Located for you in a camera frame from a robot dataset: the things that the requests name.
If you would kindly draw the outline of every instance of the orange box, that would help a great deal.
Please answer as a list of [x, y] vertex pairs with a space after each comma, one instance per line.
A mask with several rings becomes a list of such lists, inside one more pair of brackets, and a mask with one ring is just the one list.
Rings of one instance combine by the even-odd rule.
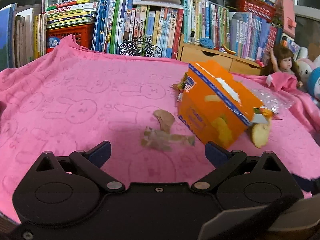
[[262, 105], [217, 62], [191, 62], [178, 115], [202, 143], [213, 141], [227, 149]]

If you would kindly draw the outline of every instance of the pink blanket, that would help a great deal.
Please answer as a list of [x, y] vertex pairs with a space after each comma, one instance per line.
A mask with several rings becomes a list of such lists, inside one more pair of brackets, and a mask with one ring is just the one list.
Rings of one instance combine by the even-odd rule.
[[235, 75], [253, 80], [264, 87], [269, 87], [280, 99], [293, 101], [294, 105], [290, 108], [290, 112], [294, 117], [311, 134], [320, 131], [320, 109], [312, 102], [309, 94], [297, 89], [297, 78], [295, 76], [283, 72], [273, 73], [271, 78], [267, 76]]
[[[0, 72], [0, 101], [5, 108], [0, 118], [0, 211], [19, 220], [12, 194], [46, 150], [66, 156], [109, 140], [112, 154], [102, 170], [126, 186], [131, 181], [192, 183], [212, 171], [198, 140], [195, 147], [174, 145], [172, 152], [140, 145], [147, 125], [159, 128], [154, 110], [177, 115], [170, 85], [187, 68], [171, 59], [89, 51], [68, 36], [51, 53]], [[288, 110], [283, 111], [283, 119], [273, 122], [263, 149], [254, 147], [245, 133], [230, 149], [248, 155], [272, 150], [290, 171], [306, 178], [320, 176], [319, 147]], [[177, 117], [172, 132], [191, 134]]]

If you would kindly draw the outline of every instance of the orange plastic crate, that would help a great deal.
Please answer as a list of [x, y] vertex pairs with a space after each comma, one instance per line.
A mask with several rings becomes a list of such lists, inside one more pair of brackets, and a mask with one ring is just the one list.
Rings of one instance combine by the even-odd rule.
[[63, 37], [70, 34], [74, 35], [74, 37], [76, 38], [76, 43], [78, 45], [91, 49], [93, 26], [94, 24], [85, 24], [47, 30], [47, 53], [52, 51], [55, 47], [52, 44], [50, 45], [50, 42], [48, 42], [50, 38], [56, 37], [55, 40], [60, 42]]
[[253, 14], [271, 22], [276, 13], [276, 8], [261, 0], [236, 0], [237, 10], [252, 12]]

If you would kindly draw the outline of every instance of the brown hair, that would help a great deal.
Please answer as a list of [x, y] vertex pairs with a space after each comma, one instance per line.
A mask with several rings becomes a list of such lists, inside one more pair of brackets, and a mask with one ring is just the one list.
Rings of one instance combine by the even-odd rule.
[[[285, 58], [291, 58], [292, 61], [292, 72], [297, 77], [298, 81], [301, 81], [300, 75], [299, 75], [299, 67], [297, 63], [293, 60], [293, 53], [290, 49], [282, 46], [282, 45], [276, 45], [273, 48], [273, 52], [275, 54], [275, 57], [278, 62], [278, 67], [280, 67], [280, 62]], [[273, 66], [271, 60], [269, 60], [268, 65], [261, 71], [261, 75], [268, 76], [270, 74], [274, 73]]]

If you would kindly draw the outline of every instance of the miniature bicycle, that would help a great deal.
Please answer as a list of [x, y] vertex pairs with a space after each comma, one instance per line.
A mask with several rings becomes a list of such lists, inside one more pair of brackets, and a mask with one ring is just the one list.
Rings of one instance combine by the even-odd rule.
[[[146, 39], [147, 41], [137, 41], [138, 38], [132, 37], [132, 41], [124, 41], [119, 46], [119, 54], [126, 56], [141, 56], [144, 52], [146, 57], [161, 57], [162, 51], [158, 46], [151, 45], [152, 37], [140, 36], [139, 39]], [[145, 47], [137, 48], [138, 43], [147, 43]]]

